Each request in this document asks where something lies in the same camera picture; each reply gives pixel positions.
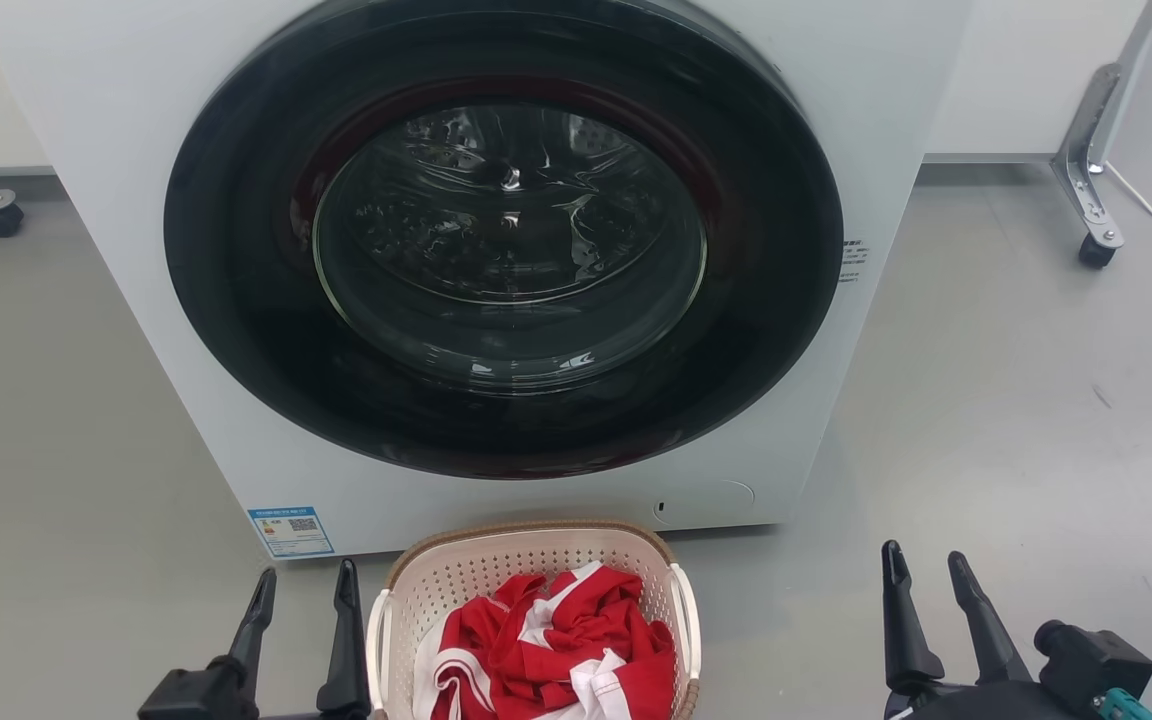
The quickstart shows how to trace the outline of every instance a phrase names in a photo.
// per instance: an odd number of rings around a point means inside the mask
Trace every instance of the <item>gray floor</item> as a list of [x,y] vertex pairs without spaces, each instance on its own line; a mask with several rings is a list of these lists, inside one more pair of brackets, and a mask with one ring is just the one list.
[[[1152,60],[1115,154],[1152,197]],[[20,184],[0,241],[0,717],[127,717],[223,651],[265,556],[73,209]],[[1079,268],[1044,168],[927,168],[790,525],[673,538],[703,609],[700,717],[879,717],[878,547],[896,537],[952,677],[945,555],[1024,646],[1051,617],[1152,655],[1152,220]],[[364,592],[389,559],[362,566]],[[260,705],[306,710],[332,562],[283,569]],[[1152,706],[1152,685],[1147,692]]]

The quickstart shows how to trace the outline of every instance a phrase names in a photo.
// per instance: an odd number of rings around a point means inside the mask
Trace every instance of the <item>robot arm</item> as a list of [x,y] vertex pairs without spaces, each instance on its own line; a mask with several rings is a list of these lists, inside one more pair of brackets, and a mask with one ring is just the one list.
[[[274,617],[274,569],[265,570],[234,634],[229,652],[205,670],[170,670],[137,711],[139,720],[257,720],[256,674],[262,636]],[[332,642],[328,682],[319,688],[317,712],[270,720],[365,720],[371,714],[366,661],[362,647],[362,602],[351,560],[340,561],[333,605],[338,626]]]
[[942,683],[945,666],[927,646],[914,608],[900,544],[882,544],[882,641],[890,697],[884,720],[1152,720],[1135,698],[1152,662],[1114,632],[1087,632],[1060,620],[1038,629],[1047,665],[1034,683],[1015,643],[961,552],[948,559],[954,596],[968,617],[980,676]]

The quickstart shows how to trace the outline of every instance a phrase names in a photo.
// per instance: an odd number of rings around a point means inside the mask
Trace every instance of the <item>washing machine door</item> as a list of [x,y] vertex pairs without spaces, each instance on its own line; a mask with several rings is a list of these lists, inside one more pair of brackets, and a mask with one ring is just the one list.
[[285,418],[434,473],[715,429],[803,354],[842,255],[823,151],[732,37],[614,0],[320,6],[180,150],[180,302]]

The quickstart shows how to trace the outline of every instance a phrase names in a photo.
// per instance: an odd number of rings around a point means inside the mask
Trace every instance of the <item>teal connector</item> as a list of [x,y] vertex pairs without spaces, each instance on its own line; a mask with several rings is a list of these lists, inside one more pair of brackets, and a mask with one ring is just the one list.
[[1105,694],[1096,711],[1105,720],[1152,720],[1152,712],[1146,706],[1119,688]]

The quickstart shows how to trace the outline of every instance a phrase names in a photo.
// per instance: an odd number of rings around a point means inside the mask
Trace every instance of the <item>basket handle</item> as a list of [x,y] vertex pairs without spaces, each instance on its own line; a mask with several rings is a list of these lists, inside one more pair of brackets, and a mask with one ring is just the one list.
[[700,679],[700,614],[696,611],[696,596],[691,592],[691,582],[677,562],[669,564],[669,592],[673,594],[673,609],[679,615],[682,637],[679,638],[679,651],[682,653],[682,669],[690,680]]
[[367,616],[366,657],[367,694],[372,711],[384,710],[385,696],[389,694],[389,659],[385,655],[385,637],[389,635],[389,589],[386,588],[371,602]]

